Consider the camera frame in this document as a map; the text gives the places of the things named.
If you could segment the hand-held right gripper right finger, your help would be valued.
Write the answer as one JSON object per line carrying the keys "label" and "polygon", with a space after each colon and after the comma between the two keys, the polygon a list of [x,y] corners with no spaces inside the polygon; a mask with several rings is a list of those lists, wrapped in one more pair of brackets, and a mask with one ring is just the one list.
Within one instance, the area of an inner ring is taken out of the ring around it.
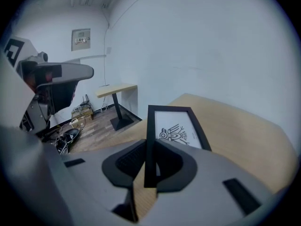
{"label": "hand-held right gripper right finger", "polygon": [[156,140],[157,226],[254,226],[273,208],[272,192],[227,158]]}

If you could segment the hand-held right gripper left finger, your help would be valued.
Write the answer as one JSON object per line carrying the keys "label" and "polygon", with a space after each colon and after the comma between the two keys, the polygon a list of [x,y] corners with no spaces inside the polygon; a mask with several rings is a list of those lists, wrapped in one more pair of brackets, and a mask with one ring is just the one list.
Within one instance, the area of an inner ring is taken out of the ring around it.
{"label": "hand-held right gripper left finger", "polygon": [[59,155],[43,145],[43,199],[63,223],[138,222],[134,180],[145,160],[146,141],[99,151]]}

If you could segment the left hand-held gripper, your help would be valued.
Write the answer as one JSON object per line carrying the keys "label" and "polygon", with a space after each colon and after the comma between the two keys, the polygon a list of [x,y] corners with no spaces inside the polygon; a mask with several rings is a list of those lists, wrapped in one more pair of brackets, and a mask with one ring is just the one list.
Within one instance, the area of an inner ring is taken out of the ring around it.
{"label": "left hand-held gripper", "polygon": [[51,114],[71,105],[78,81],[93,76],[89,65],[49,63],[30,40],[9,38],[4,42],[4,126],[39,133]]}

